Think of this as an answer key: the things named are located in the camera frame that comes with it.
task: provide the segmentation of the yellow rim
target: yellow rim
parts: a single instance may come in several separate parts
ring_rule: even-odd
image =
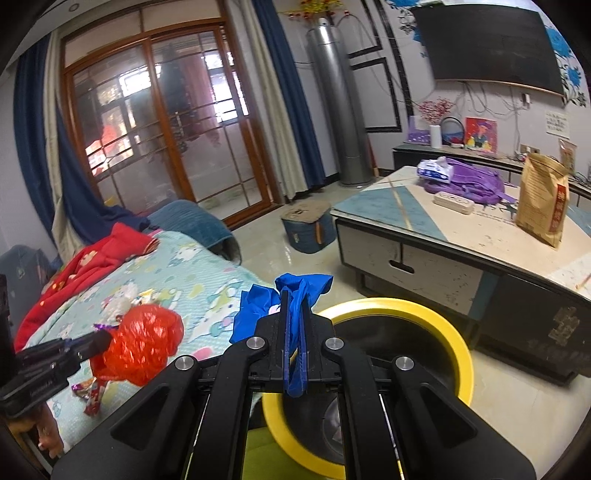
[[[472,357],[466,342],[457,330],[438,313],[411,301],[399,299],[352,300],[320,312],[334,324],[354,317],[386,315],[409,320],[434,335],[447,350],[452,359],[456,376],[456,395],[466,405],[472,401],[474,391],[474,370]],[[269,431],[275,441],[300,465],[308,470],[336,480],[345,480],[345,467],[320,458],[297,441],[287,426],[279,393],[265,393],[262,408]]]

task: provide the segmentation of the blue blanket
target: blue blanket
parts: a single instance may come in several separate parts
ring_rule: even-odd
[[[181,232],[205,248],[233,238],[226,224],[189,200],[176,200],[148,215],[152,226]]]

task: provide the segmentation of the stool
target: stool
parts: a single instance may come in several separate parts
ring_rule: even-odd
[[[290,245],[298,252],[313,254],[335,241],[336,230],[323,200],[298,202],[281,215]]]

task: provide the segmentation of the wooden door frame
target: wooden door frame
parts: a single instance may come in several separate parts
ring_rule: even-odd
[[[74,75],[89,66],[110,57],[120,51],[133,48],[134,46],[141,46],[146,64],[148,66],[148,74],[151,80],[152,88],[152,99],[156,110],[156,117],[160,123],[163,137],[167,146],[169,154],[169,162],[167,167],[169,169],[169,175],[171,181],[177,190],[177,194],[180,197],[196,201],[193,194],[193,189],[187,178],[186,171],[183,166],[183,160],[181,153],[178,149],[177,143],[174,139],[172,132],[171,123],[166,114],[164,101],[160,86],[156,80],[156,72],[154,67],[154,58],[151,50],[151,44],[155,41],[163,40],[166,38],[181,37],[183,35],[198,33],[201,31],[213,31],[216,42],[218,43],[218,49],[222,53],[220,55],[226,78],[228,79],[228,85],[232,92],[232,97],[235,99],[235,108],[238,115],[238,124],[242,133],[242,138],[245,143],[247,153],[249,155],[249,161],[252,165],[253,174],[257,183],[257,186],[261,193],[262,200],[257,204],[251,205],[248,208],[237,212],[225,221],[230,226],[242,224],[246,220],[260,215],[261,211],[268,211],[269,209],[275,208],[277,204],[282,203],[282,197],[279,192],[277,182],[274,176],[274,169],[269,160],[267,148],[262,135],[260,127],[260,115],[255,103],[255,97],[252,92],[252,87],[249,81],[246,67],[244,65],[241,50],[238,47],[235,38],[235,31],[233,25],[229,21],[229,17],[226,14],[225,5],[222,0],[216,0],[222,14],[219,18],[209,18],[205,20],[195,20],[184,22],[181,24],[168,25],[146,32],[142,32],[137,35],[132,35],[127,38],[123,38],[119,41],[105,45],[97,50],[91,52],[86,57],[77,60],[69,66],[65,66],[65,46],[66,40],[71,39],[78,34],[78,32],[69,35],[62,40],[61,45],[61,64],[62,64],[62,80],[61,86],[63,90],[62,105],[64,111],[64,117],[66,118],[66,128],[74,148],[78,153],[79,160],[82,163],[83,171],[91,183],[93,191],[102,198],[98,188],[98,184],[94,175],[91,172],[90,165],[87,160],[86,149],[83,145],[82,134],[79,132],[80,121],[77,114],[76,106],[76,95],[74,92]],[[128,12],[118,12],[119,14],[126,14]],[[108,20],[112,20],[116,16],[109,16]],[[226,41],[230,50],[234,53],[234,65],[230,67],[228,58],[226,56],[226,49],[222,40],[221,28],[224,29],[226,34]],[[239,100],[237,88],[232,76],[232,70],[236,71],[238,78],[241,83],[242,93],[244,101],[248,106],[248,116],[244,116],[242,112],[242,105]]]

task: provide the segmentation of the purple bag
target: purple bag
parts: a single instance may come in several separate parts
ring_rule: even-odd
[[[446,161],[453,165],[451,183],[427,180],[424,184],[427,192],[453,193],[484,205],[495,205],[501,199],[515,203],[513,197],[505,194],[505,184],[497,171],[486,167],[467,165],[453,158],[447,158]]]

